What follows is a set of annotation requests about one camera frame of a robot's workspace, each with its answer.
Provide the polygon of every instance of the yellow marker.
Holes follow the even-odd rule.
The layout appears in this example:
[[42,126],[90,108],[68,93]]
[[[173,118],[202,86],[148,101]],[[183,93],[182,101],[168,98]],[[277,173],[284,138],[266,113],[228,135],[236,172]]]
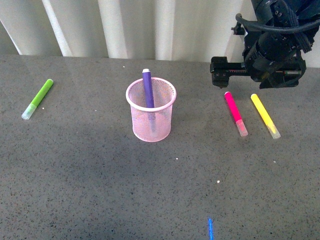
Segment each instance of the yellow marker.
[[262,104],[262,102],[260,101],[259,97],[257,94],[252,94],[251,95],[251,100],[253,102],[253,104],[255,105],[256,109],[258,110],[261,118],[263,119],[266,127],[269,129],[269,132],[271,133],[271,136],[273,137],[273,139],[278,139],[280,138],[280,133],[278,131],[278,129],[276,128],[274,122],[272,121],[271,117],[269,116],[269,114],[267,113],[264,105]]

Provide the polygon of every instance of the pink mesh pen holder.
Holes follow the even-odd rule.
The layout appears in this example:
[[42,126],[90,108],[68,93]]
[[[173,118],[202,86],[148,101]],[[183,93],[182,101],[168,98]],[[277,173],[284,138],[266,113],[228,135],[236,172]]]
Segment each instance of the pink mesh pen holder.
[[134,81],[126,90],[131,106],[133,133],[145,142],[158,142],[171,131],[172,105],[176,100],[175,87],[162,78],[152,77],[154,108],[147,108],[143,79]]

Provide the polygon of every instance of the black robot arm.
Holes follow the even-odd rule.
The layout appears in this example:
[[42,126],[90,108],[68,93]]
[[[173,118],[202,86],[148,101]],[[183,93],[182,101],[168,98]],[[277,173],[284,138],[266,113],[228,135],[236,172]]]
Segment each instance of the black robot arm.
[[236,15],[235,35],[245,35],[242,63],[213,57],[212,84],[227,87],[231,76],[250,76],[260,88],[295,87],[306,71],[320,25],[320,0],[251,0],[257,21]]

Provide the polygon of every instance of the curtain fold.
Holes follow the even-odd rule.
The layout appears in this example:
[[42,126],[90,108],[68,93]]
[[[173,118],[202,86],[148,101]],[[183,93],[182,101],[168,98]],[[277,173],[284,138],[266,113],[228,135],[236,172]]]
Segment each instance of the curtain fold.
[[[210,62],[242,60],[235,15],[250,0],[0,0],[0,54]],[[320,43],[304,58],[320,67]]]

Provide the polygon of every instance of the table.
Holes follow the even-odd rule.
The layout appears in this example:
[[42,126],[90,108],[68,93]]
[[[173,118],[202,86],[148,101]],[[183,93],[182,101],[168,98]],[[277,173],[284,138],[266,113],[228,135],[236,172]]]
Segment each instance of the table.
[[[156,143],[134,136],[125,97],[144,68],[177,90]],[[219,89],[207,62],[0,55],[0,237],[206,240],[211,218],[216,240],[320,239],[319,80],[308,68],[294,88],[234,77]]]

